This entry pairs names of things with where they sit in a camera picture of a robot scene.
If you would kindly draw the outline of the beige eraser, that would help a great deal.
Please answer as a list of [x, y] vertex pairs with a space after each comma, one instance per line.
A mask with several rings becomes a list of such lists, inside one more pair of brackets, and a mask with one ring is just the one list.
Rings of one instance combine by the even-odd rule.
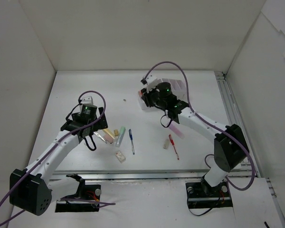
[[169, 148], [169, 145], [170, 145], [170, 140], [169, 140], [169, 139], [166, 139], [165, 142], [164, 142], [163, 148], [164, 148], [164, 149], [168, 149], [168, 148]]

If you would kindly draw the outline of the red pen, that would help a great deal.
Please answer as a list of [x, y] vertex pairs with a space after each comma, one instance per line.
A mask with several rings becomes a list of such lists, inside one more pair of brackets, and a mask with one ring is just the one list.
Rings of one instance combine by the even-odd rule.
[[177, 150], [176, 150], [175, 143], [174, 143], [174, 140], [173, 140], [171, 134], [169, 134], [169, 140], [170, 140], [170, 142], [171, 142], [171, 144], [172, 144], [172, 146], [173, 146], [173, 149], [174, 149], [174, 152], [175, 152], [175, 154], [176, 154], [177, 160], [180, 160], [179, 154], [178, 154], [178, 152], [177, 152]]

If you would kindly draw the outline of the small scissors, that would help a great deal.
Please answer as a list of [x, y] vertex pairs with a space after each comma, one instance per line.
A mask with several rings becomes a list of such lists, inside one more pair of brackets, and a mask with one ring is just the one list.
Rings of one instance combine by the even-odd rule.
[[101, 136], [99, 133], [97, 132], [94, 132], [94, 135], [97, 136], [100, 140], [102, 140], [104, 143], [108, 143], [108, 141], [103, 137]]

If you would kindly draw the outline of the aluminium front rail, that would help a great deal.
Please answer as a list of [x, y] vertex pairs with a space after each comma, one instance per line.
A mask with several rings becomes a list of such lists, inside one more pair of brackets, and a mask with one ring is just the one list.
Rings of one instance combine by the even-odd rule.
[[157, 179], [199, 179], [208, 170], [58, 170], [49, 175], [50, 181], [60, 180], [67, 175], [77, 174], [86, 180], [157, 180]]

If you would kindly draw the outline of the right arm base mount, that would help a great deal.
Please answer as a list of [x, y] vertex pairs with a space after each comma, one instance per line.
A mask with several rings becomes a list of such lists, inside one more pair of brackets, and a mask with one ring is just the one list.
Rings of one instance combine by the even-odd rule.
[[225, 175], [214, 187], [206, 182], [204, 176], [199, 182], [186, 182], [185, 187], [187, 208], [195, 217], [205, 216], [214, 209], [233, 207]]

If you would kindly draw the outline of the green capped marker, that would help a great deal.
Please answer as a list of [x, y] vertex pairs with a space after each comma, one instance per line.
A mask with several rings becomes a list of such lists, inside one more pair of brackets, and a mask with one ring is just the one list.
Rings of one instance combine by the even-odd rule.
[[119, 147], [121, 146], [121, 143], [122, 143], [124, 134], [125, 134], [125, 127], [122, 126], [122, 127], [120, 128], [119, 135], [118, 135], [117, 141], [116, 141], [116, 143], [115, 143], [115, 146], [116, 146], [116, 147], [119, 148]]

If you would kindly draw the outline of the small tan eraser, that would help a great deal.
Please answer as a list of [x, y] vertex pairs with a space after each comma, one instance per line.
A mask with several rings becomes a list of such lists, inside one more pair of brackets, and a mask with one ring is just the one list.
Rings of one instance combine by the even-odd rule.
[[119, 135], [119, 132], [117, 129], [114, 130], [114, 136], [118, 136]]

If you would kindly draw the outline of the pink eraser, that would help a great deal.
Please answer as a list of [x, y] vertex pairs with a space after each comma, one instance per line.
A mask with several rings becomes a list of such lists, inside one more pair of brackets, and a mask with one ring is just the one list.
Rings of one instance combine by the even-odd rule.
[[104, 135], [104, 139], [105, 139], [109, 144], [112, 144], [112, 143], [115, 142], [115, 138], [112, 137], [112, 136], [110, 136], [110, 135], [107, 134], [107, 133]]

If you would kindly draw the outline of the pink white desk organizer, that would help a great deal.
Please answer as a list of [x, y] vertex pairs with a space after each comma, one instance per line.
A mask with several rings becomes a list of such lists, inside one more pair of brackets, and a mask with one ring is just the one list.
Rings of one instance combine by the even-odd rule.
[[[167, 78], [158, 79], [157, 87], [159, 88], [160, 96], [162, 97], [162, 111], [176, 111], [179, 113], [182, 109], [189, 106], [188, 102], [185, 101], [187, 98], [186, 87], [181, 80]], [[138, 102], [142, 110], [150, 108], [146, 106], [139, 96]]]

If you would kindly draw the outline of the aluminium side rail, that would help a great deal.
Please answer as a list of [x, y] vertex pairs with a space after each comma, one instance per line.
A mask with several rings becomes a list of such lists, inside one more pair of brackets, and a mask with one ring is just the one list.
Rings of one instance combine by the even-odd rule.
[[[242, 128], [244, 138], [245, 138], [245, 140], [247, 142], [248, 149], [250, 151], [250, 156], [252, 157], [252, 160], [253, 160], [253, 163], [254, 163], [254, 166], [255, 166], [255, 179], [257, 177], [261, 178], [263, 176], [260, 173], [258, 162], [255, 159], [254, 150], [251, 147], [251, 143], [249, 141], [249, 137], [247, 135], [244, 123], [242, 121], [242, 118], [241, 118], [241, 115], [240, 115], [240, 112], [239, 112], [239, 109], [238, 109], [238, 105], [236, 103], [236, 100], [235, 100], [233, 91], [231, 89], [231, 86], [229, 85], [229, 82], [226, 79], [226, 75], [223, 72], [221, 72], [221, 71], [214, 71], [214, 74], [215, 74], [215, 77], [216, 77], [216, 80], [217, 80], [217, 83], [218, 83], [219, 91], [220, 91], [220, 94], [221, 94], [221, 98], [223, 100], [223, 104], [224, 104], [225, 111], [226, 111], [226, 114], [227, 114], [227, 117], [228, 117], [228, 121], [230, 122], [230, 124], [237, 124], [237, 125], [239, 125]], [[243, 162], [241, 163], [241, 166], [242, 166], [241, 169], [244, 170], [246, 172], [246, 174], [242, 175], [240, 177], [249, 178], [250, 174], [251, 174], [251, 171], [252, 171], [252, 167], [250, 165], [249, 160], [248, 159], [244, 159]], [[269, 191], [270, 191], [270, 193], [272, 195], [272, 198], [274, 200], [276, 200], [277, 195], [276, 195], [276, 192], [275, 192], [275, 190], [274, 190], [274, 188], [272, 186], [272, 183], [271, 183], [270, 179], [266, 178], [266, 182], [268, 184]]]

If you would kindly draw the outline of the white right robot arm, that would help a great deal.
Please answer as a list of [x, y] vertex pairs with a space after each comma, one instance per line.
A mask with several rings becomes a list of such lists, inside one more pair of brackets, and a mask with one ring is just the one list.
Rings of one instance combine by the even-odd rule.
[[192, 111], [187, 102], [172, 93], [170, 83], [161, 82], [151, 90], [143, 88], [138, 94], [147, 107], [164, 111], [170, 121], [193, 129], [213, 143], [214, 164], [201, 179], [203, 194], [213, 195], [225, 177], [249, 154], [238, 125], [220, 125]]

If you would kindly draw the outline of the purple highlighter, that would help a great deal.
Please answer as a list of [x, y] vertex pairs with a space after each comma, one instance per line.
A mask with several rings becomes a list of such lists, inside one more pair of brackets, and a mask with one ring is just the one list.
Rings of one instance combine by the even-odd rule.
[[174, 132], [179, 138], [184, 139], [185, 136], [184, 134], [178, 129], [178, 127], [176, 127], [176, 125], [174, 124], [170, 124], [169, 129]]

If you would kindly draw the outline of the yellow ruler strip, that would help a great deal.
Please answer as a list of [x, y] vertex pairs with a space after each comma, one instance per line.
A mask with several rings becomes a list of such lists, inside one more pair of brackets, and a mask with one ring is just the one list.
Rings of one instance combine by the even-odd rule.
[[103, 132], [105, 132], [107, 135], [109, 135], [113, 139], [113, 141], [116, 140], [114, 133], [109, 128], [103, 129]]

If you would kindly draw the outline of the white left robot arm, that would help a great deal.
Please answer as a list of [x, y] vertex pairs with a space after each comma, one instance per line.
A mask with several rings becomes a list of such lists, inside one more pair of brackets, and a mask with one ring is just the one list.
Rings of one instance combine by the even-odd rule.
[[81, 199], [86, 192], [85, 181], [77, 174], [50, 182], [54, 171], [87, 137], [108, 127], [105, 107], [79, 104], [80, 112], [69, 114], [49, 147], [25, 169], [15, 169], [9, 178], [10, 204], [42, 215], [53, 201]]

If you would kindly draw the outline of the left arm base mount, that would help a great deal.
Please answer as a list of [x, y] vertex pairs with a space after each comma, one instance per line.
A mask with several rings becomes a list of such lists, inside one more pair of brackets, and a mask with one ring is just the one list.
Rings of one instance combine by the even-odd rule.
[[88, 200], [99, 201], [101, 195], [100, 184], [86, 184], [85, 180], [76, 175], [67, 175], [79, 182], [78, 189], [75, 194], [65, 196], [67, 199], [76, 199], [72, 201], [58, 201], [56, 203], [56, 213], [67, 212], [98, 212], [100, 210], [99, 203], [88, 203]]

